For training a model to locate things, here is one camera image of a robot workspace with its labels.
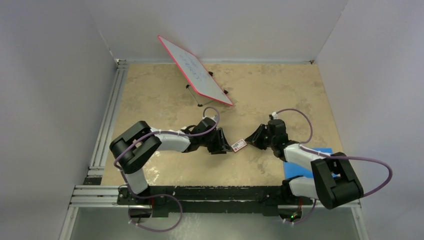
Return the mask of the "red white staples box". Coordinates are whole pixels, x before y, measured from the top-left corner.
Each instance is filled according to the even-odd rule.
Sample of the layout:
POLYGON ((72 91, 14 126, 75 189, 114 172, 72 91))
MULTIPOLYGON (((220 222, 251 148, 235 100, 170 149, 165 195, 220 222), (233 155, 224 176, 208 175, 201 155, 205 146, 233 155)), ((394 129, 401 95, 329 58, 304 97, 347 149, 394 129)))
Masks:
POLYGON ((236 141, 235 143, 233 143, 230 147, 232 148, 234 153, 237 153, 238 151, 240 151, 246 146, 247 146, 246 141, 244 139, 240 139, 236 141))

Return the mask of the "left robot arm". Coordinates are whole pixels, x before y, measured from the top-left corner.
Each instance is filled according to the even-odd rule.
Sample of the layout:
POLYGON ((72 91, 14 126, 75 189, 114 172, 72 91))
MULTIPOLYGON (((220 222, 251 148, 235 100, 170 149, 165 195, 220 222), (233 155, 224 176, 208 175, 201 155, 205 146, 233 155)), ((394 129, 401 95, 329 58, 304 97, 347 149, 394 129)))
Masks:
POLYGON ((218 117, 204 116, 196 125, 178 131, 160 130, 138 121, 114 139, 109 149, 115 166, 122 172, 130 190, 129 197, 138 205, 149 199, 148 182, 143 167, 157 151, 190 153, 205 147, 212 154, 226 154, 232 150, 218 117))

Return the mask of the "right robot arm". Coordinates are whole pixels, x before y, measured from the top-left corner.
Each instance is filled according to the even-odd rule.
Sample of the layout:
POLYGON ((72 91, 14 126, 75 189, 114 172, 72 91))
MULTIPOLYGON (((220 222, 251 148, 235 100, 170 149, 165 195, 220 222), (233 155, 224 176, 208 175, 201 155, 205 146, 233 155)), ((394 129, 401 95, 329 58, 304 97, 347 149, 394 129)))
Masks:
POLYGON ((280 196, 288 204, 306 197, 320 201, 326 209, 331 210, 365 195, 344 153, 326 155, 289 139, 286 124, 281 119, 271 119, 267 124, 260 124, 245 142, 260 150, 270 148, 276 158, 312 173, 311 178, 296 175, 282 181, 280 196))

